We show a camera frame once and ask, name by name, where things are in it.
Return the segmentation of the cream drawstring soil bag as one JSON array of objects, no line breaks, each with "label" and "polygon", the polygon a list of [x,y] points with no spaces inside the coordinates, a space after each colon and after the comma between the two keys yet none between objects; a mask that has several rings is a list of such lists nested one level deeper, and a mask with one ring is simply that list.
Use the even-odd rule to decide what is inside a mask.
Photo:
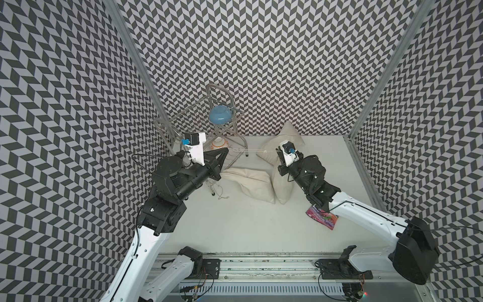
[{"label": "cream drawstring soil bag", "polygon": [[285,205],[292,197],[294,189],[293,183],[289,182],[285,177],[280,176],[277,166],[272,166],[270,179],[275,193],[275,200]]}]

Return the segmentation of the cream cloth bag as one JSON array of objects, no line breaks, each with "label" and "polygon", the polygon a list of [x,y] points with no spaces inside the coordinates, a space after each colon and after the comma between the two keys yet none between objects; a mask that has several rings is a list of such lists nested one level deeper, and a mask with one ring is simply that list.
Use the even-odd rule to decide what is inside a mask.
[{"label": "cream cloth bag", "polygon": [[275,204],[275,193],[267,172],[232,167],[224,170],[220,175],[222,179],[239,184],[245,195],[255,200]]},{"label": "cream cloth bag", "polygon": [[295,147],[305,145],[302,136],[300,136],[293,124],[291,122],[285,122],[279,134],[265,142],[264,145],[260,147],[259,151],[256,152],[256,155],[272,166],[278,166],[280,164],[280,158],[277,155],[276,150],[280,147],[280,144],[285,141],[292,142]]}]

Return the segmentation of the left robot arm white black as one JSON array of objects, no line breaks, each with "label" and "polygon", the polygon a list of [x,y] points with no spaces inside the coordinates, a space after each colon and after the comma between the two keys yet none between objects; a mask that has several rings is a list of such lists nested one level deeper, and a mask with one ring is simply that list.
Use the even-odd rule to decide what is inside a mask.
[{"label": "left robot arm white black", "polygon": [[201,162],[193,159],[190,166],[184,163],[187,153],[183,150],[160,160],[152,172],[149,198],[138,211],[133,241],[102,301],[163,301],[181,281],[200,278],[203,254],[185,247],[170,266],[147,280],[163,244],[187,209],[184,202],[206,180],[221,179],[228,153],[227,148],[204,151]]}]

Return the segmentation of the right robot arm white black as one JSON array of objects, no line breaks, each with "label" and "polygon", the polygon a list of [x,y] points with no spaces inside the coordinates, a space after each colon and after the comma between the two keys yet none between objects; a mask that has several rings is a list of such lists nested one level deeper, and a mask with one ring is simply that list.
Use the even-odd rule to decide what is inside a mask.
[{"label": "right robot arm white black", "polygon": [[394,271],[414,284],[427,283],[440,251],[424,220],[394,216],[354,199],[325,180],[326,169],[317,156],[304,157],[295,150],[278,150],[277,155],[280,175],[294,181],[316,209],[350,220],[385,242],[382,247],[351,247],[347,260],[354,269]]}]

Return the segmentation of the blue bowl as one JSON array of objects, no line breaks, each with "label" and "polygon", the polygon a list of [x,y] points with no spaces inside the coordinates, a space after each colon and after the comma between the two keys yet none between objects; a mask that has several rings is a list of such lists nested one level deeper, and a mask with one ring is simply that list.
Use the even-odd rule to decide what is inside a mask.
[{"label": "blue bowl", "polygon": [[209,112],[209,121],[214,125],[225,125],[231,122],[232,110],[226,105],[218,105]]}]

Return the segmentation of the pink snack packet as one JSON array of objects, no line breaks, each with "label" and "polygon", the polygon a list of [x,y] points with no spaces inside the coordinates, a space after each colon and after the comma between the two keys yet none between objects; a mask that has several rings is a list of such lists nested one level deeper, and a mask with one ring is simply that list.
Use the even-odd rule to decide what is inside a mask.
[{"label": "pink snack packet", "polygon": [[309,216],[314,221],[317,221],[321,225],[327,227],[330,230],[334,229],[338,220],[337,215],[319,210],[315,206],[310,207],[306,211],[306,215]]}]

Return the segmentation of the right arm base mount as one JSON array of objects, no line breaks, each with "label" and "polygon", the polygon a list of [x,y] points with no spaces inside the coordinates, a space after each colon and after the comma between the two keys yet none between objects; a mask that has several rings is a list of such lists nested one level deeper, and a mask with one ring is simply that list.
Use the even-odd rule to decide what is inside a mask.
[{"label": "right arm base mount", "polygon": [[374,278],[371,271],[358,271],[350,262],[350,253],[356,245],[349,245],[343,250],[338,259],[318,259],[314,266],[319,269],[322,279],[339,280],[371,280]]}]

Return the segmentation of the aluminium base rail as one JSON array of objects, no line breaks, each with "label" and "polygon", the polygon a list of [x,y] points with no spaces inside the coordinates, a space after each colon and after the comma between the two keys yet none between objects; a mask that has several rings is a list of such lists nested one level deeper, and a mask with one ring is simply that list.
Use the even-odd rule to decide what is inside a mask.
[{"label": "aluminium base rail", "polygon": [[207,253],[204,259],[218,260],[208,272],[215,277],[211,296],[334,296],[340,299],[343,285],[364,283],[362,301],[439,301],[430,283],[417,285],[393,271],[371,270],[365,277],[336,274],[323,278],[316,263],[326,259],[335,264],[334,253]]}]

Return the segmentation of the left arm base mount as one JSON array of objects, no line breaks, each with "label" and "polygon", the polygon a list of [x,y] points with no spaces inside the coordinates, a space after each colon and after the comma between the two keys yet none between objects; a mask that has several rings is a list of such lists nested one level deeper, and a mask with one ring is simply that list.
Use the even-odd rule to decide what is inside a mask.
[{"label": "left arm base mount", "polygon": [[187,277],[188,279],[204,278],[205,276],[214,280],[219,278],[221,268],[220,259],[205,259],[202,252],[188,246],[181,249],[178,254],[187,256],[193,263],[191,274]]}]

